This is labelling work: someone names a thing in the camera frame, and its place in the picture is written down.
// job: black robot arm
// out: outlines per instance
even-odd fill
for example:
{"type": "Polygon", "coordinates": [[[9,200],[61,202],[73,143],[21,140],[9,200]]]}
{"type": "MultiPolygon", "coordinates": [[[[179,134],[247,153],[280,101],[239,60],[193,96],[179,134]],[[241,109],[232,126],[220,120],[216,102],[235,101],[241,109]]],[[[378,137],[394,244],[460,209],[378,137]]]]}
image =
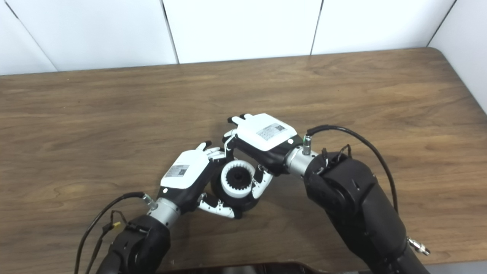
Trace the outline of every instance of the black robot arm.
{"type": "Polygon", "coordinates": [[[308,166],[304,185],[350,251],[373,273],[429,273],[409,248],[403,222],[364,163],[342,153],[321,154],[308,166]]]}
{"type": "Polygon", "coordinates": [[[379,151],[364,137],[344,127],[322,125],[309,129],[301,139],[290,125],[267,114],[245,114],[228,121],[237,128],[224,135],[227,155],[233,148],[239,149],[275,176],[301,178],[308,197],[326,211],[347,247],[375,274],[428,273],[408,245],[424,254],[429,251],[407,237],[397,213],[392,174],[379,151]],[[311,150],[312,135],[326,130],[350,134],[374,152],[391,184],[393,205],[370,168],[352,159],[350,146],[335,153],[311,150]]]}

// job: qr code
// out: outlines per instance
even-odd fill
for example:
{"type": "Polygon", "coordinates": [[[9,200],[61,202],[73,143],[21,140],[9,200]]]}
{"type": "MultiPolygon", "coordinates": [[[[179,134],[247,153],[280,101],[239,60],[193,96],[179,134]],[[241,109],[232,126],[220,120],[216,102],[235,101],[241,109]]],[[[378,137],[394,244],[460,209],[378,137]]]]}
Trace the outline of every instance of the qr code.
{"type": "Polygon", "coordinates": [[[269,141],[274,136],[279,135],[281,132],[286,131],[287,129],[278,123],[273,123],[272,125],[266,126],[263,129],[257,132],[257,135],[262,137],[264,140],[269,141]]]}

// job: cable connector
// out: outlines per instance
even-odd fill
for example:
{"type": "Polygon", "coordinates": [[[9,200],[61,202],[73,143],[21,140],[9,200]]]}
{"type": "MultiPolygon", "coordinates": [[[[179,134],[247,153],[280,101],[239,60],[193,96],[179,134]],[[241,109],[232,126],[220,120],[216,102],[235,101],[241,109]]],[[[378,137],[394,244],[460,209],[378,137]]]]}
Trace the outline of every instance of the cable connector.
{"type": "Polygon", "coordinates": [[[303,138],[303,155],[310,155],[311,154],[311,136],[305,135],[303,138]]]}
{"type": "Polygon", "coordinates": [[[428,256],[429,254],[431,254],[430,250],[426,248],[426,246],[416,240],[413,240],[411,238],[407,238],[408,239],[408,243],[411,247],[414,248],[414,250],[418,253],[423,253],[424,255],[428,256]]]}
{"type": "Polygon", "coordinates": [[[157,209],[157,203],[147,194],[144,194],[142,197],[144,202],[149,206],[150,210],[156,210],[157,209]]]}

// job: robotic hand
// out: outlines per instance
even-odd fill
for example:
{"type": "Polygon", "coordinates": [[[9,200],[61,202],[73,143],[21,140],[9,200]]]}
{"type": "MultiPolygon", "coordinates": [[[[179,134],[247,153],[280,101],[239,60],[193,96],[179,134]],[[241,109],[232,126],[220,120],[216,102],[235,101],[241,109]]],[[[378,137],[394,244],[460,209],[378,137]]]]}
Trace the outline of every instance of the robotic hand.
{"type": "MultiPolygon", "coordinates": [[[[311,137],[317,132],[340,130],[351,134],[374,151],[393,186],[385,161],[366,139],[331,125],[310,129],[302,139],[294,128],[267,114],[245,114],[231,117],[228,122],[237,128],[223,137],[227,160],[232,160],[233,150],[239,149],[255,159],[265,174],[293,174],[301,178],[308,197],[326,211],[347,247],[373,273],[428,273],[408,244],[417,252],[428,255],[429,251],[406,236],[403,222],[375,175],[367,165],[352,159],[350,146],[344,147],[348,147],[348,155],[344,149],[330,153],[323,149],[321,154],[311,150],[311,137]]],[[[395,188],[392,189],[397,209],[395,188]]],[[[228,197],[218,196],[227,202],[228,197]]]]}
{"type": "Polygon", "coordinates": [[[149,212],[127,223],[111,244],[97,274],[155,273],[170,247],[169,228],[180,215],[196,208],[230,218],[242,216],[238,210],[203,192],[213,173],[226,162],[222,149],[207,149],[210,145],[207,141],[179,155],[161,179],[157,200],[143,197],[149,212]]]}

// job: wooden table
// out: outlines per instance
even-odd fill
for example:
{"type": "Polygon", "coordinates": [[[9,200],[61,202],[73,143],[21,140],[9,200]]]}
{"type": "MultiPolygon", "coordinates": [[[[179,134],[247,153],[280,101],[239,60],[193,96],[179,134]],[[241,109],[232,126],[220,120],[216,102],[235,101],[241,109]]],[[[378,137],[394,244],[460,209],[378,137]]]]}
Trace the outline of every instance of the wooden table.
{"type": "MultiPolygon", "coordinates": [[[[81,235],[109,201],[156,195],[182,151],[221,145],[227,117],[263,112],[301,134],[331,123],[372,141],[396,179],[409,235],[432,250],[422,262],[487,259],[487,117],[442,54],[422,48],[0,77],[0,272],[72,273],[81,235]]],[[[355,139],[324,133],[314,149],[346,143],[388,192],[355,139]]],[[[119,208],[146,212],[140,201],[119,208]]],[[[85,245],[82,271],[100,232],[85,245]]],[[[161,270],[364,268],[291,176],[274,179],[242,220],[196,211],[171,238],[161,270]]]]}

